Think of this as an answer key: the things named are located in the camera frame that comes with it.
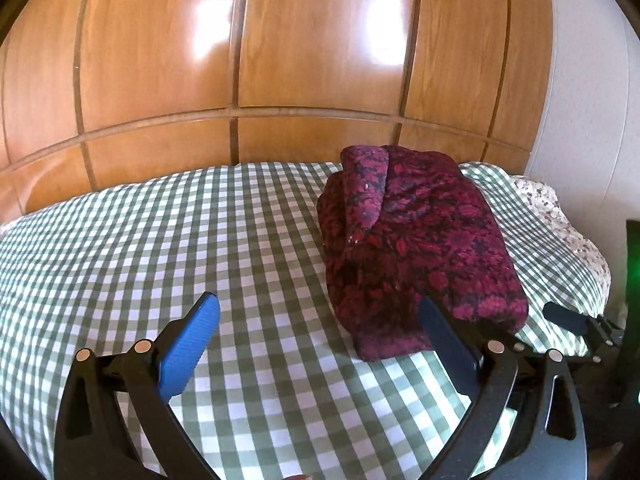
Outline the person's left hand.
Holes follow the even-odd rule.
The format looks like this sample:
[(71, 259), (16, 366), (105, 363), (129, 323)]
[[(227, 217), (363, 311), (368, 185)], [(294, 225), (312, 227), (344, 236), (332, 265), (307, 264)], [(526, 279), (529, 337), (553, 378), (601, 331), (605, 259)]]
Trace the person's left hand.
[(311, 480), (306, 474), (296, 474), (295, 476), (286, 477), (284, 480)]

